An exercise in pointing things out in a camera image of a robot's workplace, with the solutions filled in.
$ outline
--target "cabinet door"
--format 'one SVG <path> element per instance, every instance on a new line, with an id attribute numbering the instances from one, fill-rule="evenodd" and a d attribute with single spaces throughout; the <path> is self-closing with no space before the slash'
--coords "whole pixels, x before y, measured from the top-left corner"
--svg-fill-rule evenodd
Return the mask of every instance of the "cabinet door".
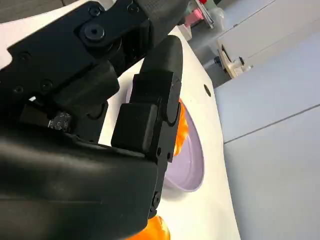
<path id="1" fill-rule="evenodd" d="M 237 1 L 240 12 L 241 2 Z M 218 42 L 231 59 L 243 57 L 247 65 L 256 66 L 319 31 L 319 9 L 319 0 L 275 0 L 224 33 Z M 233 18 L 230 14 L 227 8 L 227 19 Z"/>
<path id="2" fill-rule="evenodd" d="M 224 145 L 243 240 L 320 236 L 320 107 Z"/>

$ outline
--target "small black hole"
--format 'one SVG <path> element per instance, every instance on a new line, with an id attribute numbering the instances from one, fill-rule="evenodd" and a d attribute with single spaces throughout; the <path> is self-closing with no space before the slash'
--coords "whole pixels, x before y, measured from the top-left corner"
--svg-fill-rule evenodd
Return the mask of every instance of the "small black hole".
<path id="1" fill-rule="evenodd" d="M 208 96 L 211 97 L 211 92 L 209 91 L 209 88 L 205 84 L 204 84 L 204 90 L 206 91 L 206 94 L 208 94 Z"/>

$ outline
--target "white cabinet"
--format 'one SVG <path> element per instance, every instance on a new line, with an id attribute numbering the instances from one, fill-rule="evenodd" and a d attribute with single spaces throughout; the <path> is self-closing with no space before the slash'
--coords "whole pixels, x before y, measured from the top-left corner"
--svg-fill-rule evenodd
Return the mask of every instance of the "white cabinet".
<path id="1" fill-rule="evenodd" d="M 232 1 L 225 7 L 226 17 L 238 25 L 218 42 L 232 60 L 243 57 L 247 65 L 257 66 L 320 31 L 319 9 L 319 0 Z"/>
<path id="2" fill-rule="evenodd" d="M 215 89 L 243 240 L 320 238 L 320 33 Z"/>

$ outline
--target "gray floor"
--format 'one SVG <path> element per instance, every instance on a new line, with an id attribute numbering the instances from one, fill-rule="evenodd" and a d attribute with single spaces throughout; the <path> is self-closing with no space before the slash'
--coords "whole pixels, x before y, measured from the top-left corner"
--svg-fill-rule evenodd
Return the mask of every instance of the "gray floor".
<path id="1" fill-rule="evenodd" d="M 69 5 L 77 0 L 0 0 L 0 24 L 49 12 Z M 110 7 L 113 0 L 99 0 Z"/>

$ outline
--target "pink object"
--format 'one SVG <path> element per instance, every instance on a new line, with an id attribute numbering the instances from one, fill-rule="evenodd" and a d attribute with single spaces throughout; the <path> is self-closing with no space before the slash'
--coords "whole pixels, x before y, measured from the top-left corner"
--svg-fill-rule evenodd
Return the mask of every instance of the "pink object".
<path id="1" fill-rule="evenodd" d="M 189 27 L 190 25 L 198 22 L 199 20 L 203 20 L 204 16 L 199 8 L 196 8 L 192 13 L 185 17 L 184 25 Z"/>

